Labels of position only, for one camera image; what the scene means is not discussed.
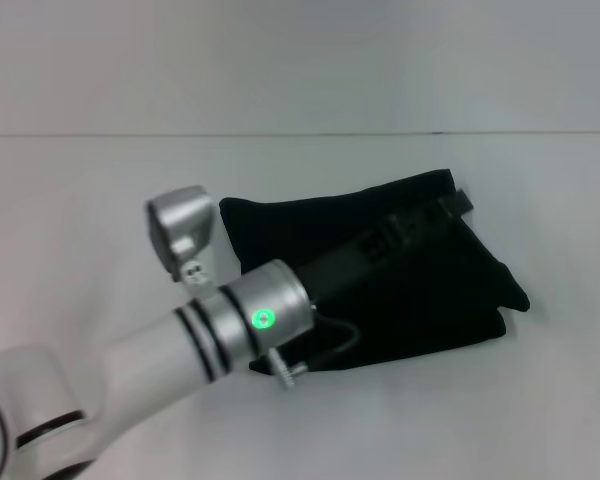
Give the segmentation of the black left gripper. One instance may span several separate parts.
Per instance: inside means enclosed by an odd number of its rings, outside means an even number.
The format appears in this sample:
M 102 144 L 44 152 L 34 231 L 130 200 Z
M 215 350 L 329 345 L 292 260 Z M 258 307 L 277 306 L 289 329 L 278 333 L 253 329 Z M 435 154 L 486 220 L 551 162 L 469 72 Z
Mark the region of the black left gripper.
M 295 273 L 313 304 L 331 299 L 396 263 L 420 241 L 420 230 L 440 231 L 472 212 L 464 190 L 420 205 L 416 220 L 386 217 L 373 227 L 303 262 Z

